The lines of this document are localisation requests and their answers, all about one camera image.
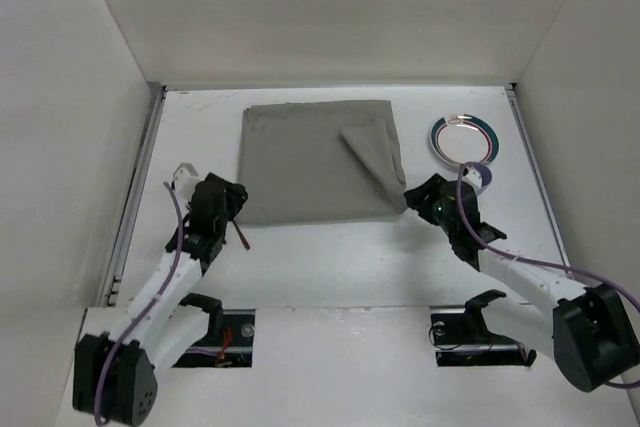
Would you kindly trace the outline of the grey cloth placemat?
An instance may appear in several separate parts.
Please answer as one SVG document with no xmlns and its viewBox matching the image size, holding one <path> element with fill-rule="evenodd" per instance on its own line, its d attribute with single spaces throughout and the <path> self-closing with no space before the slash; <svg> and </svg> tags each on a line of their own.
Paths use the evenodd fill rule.
<svg viewBox="0 0 640 427">
<path fill-rule="evenodd" d="M 254 105 L 243 113 L 239 216 L 253 226 L 391 217 L 406 209 L 392 104 Z"/>
</svg>

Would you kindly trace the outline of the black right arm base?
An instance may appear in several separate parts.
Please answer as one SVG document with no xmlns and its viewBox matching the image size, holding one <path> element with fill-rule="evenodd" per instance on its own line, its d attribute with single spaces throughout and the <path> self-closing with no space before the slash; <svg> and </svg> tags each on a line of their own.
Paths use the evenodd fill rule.
<svg viewBox="0 0 640 427">
<path fill-rule="evenodd" d="M 506 297 L 506 293 L 491 289 L 472 297 L 463 306 L 432 309 L 428 337 L 435 349 L 436 365 L 532 367 L 537 359 L 535 349 L 487 328 L 483 310 Z"/>
</svg>

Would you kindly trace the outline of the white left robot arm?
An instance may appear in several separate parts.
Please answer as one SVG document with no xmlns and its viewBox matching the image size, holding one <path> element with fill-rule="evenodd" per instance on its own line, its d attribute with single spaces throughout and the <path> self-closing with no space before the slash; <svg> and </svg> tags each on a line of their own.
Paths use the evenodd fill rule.
<svg viewBox="0 0 640 427">
<path fill-rule="evenodd" d="M 160 376 L 185 355 L 223 362 L 234 333 L 220 300 L 194 291 L 226 244 L 246 188 L 209 173 L 177 171 L 164 185 L 177 226 L 150 278 L 126 312 L 76 344 L 72 407 L 98 426 L 140 426 L 157 398 Z"/>
</svg>

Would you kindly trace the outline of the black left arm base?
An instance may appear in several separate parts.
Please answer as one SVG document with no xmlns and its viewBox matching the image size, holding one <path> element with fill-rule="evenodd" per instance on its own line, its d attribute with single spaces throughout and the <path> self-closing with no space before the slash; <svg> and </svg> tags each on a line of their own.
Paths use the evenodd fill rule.
<svg viewBox="0 0 640 427">
<path fill-rule="evenodd" d="M 208 317 L 206 334 L 192 344 L 174 368 L 250 368 L 253 361 L 256 311 L 226 309 L 222 301 L 190 293 L 180 306 L 195 307 Z"/>
</svg>

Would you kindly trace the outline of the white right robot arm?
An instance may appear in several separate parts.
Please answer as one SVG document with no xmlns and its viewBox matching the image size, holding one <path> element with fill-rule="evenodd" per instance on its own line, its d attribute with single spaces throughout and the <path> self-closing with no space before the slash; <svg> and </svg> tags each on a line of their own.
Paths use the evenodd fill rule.
<svg viewBox="0 0 640 427">
<path fill-rule="evenodd" d="M 625 309 L 627 303 L 637 306 L 638 301 L 602 277 L 587 286 L 567 277 L 566 266 L 494 247 L 507 236 L 481 218 L 478 197 L 491 176 L 482 174 L 479 182 L 473 182 L 470 175 L 475 169 L 464 166 L 452 181 L 435 174 L 406 191 L 404 199 L 409 209 L 445 233 L 458 259 L 505 285 L 527 306 L 522 311 L 511 309 L 506 293 L 496 289 L 472 297 L 464 304 L 464 323 L 453 344 L 509 339 L 531 347 L 528 362 L 538 354 L 553 360 L 582 392 L 600 386 L 637 388 L 637 382 L 617 379 L 639 364 L 639 340 Z"/>
</svg>

